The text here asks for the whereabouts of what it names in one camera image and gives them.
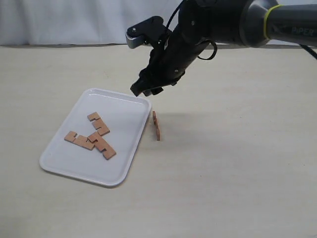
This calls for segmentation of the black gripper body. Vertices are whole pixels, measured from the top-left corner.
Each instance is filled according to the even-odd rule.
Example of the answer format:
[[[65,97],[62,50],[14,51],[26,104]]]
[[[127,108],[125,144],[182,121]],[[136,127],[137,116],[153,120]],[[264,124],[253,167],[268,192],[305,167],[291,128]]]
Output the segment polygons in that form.
[[[196,25],[178,23],[164,44],[154,47],[148,66],[139,73],[140,86],[176,84],[210,42],[210,36],[206,36]]]

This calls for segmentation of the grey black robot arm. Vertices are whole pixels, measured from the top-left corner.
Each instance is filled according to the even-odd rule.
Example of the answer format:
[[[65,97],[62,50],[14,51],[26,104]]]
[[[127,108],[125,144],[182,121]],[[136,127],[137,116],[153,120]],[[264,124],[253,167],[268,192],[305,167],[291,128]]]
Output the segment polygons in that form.
[[[174,29],[160,16],[152,16],[126,31],[128,47],[151,45],[148,65],[131,86],[135,96],[157,95],[176,85],[187,67],[207,46],[218,44],[258,48],[271,40],[299,45],[317,54],[315,4],[281,5],[275,0],[184,0],[172,16]]]

